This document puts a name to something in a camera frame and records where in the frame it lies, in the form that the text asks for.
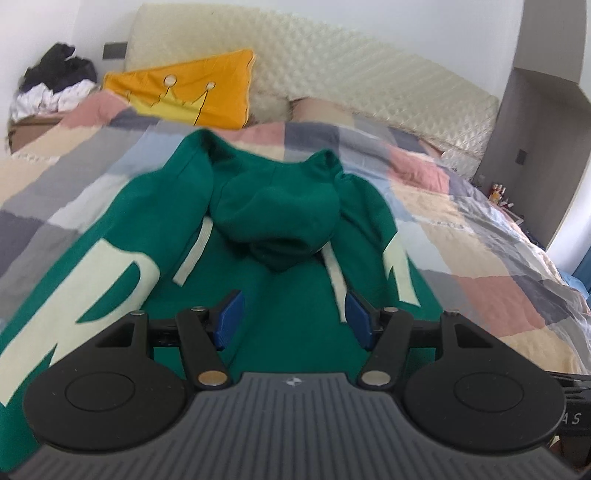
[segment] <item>quilted headboard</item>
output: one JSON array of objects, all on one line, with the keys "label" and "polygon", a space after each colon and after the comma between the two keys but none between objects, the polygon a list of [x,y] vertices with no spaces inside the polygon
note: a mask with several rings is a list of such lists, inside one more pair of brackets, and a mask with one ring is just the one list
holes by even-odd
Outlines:
[{"label": "quilted headboard", "polygon": [[253,110],[278,110],[281,98],[337,102],[421,135],[446,151],[444,163],[464,177],[474,175],[497,98],[432,61],[355,31],[237,5],[144,4],[125,69],[245,47],[257,55]]}]

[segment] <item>metal screw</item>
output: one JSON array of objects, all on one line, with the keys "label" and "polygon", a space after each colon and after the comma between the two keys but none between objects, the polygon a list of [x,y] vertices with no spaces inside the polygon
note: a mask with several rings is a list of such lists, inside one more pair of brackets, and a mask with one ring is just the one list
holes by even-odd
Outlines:
[{"label": "metal screw", "polygon": [[392,378],[386,372],[370,370],[361,375],[361,381],[371,387],[381,387],[390,383]]},{"label": "metal screw", "polygon": [[219,370],[207,370],[197,377],[197,380],[201,385],[208,387],[218,387],[228,381],[228,376],[224,372]]}]

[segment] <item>wall socket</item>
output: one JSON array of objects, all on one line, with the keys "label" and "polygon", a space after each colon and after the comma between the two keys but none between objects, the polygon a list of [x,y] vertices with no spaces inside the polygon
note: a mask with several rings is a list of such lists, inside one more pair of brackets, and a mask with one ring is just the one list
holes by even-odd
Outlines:
[{"label": "wall socket", "polygon": [[517,158],[515,159],[515,163],[519,165],[525,164],[525,159],[527,158],[527,152],[525,150],[519,150],[517,154]]},{"label": "wall socket", "polygon": [[103,46],[103,60],[123,60],[126,53],[126,41],[105,43]]}]

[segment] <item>blue fabric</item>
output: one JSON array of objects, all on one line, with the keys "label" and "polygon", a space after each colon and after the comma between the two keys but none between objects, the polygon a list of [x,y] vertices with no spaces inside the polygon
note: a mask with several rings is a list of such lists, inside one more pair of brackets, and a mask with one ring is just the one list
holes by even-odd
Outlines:
[{"label": "blue fabric", "polygon": [[583,257],[573,275],[583,282],[585,290],[591,290],[591,249]]},{"label": "blue fabric", "polygon": [[585,298],[585,300],[587,300],[589,298],[589,292],[585,288],[585,285],[583,284],[583,282],[581,282],[578,278],[576,278],[572,275],[569,275],[566,272],[563,272],[560,270],[559,270],[559,272],[560,272],[560,276],[568,284],[569,287],[576,288],[577,290],[579,290],[583,294],[583,297]]}]

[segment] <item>yellow pillow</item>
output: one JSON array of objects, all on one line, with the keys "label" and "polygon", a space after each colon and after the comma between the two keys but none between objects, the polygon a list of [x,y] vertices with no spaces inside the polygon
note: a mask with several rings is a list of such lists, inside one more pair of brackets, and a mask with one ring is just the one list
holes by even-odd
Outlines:
[{"label": "yellow pillow", "polygon": [[142,115],[219,128],[248,120],[252,50],[146,70],[105,75],[104,88],[126,97]]}]

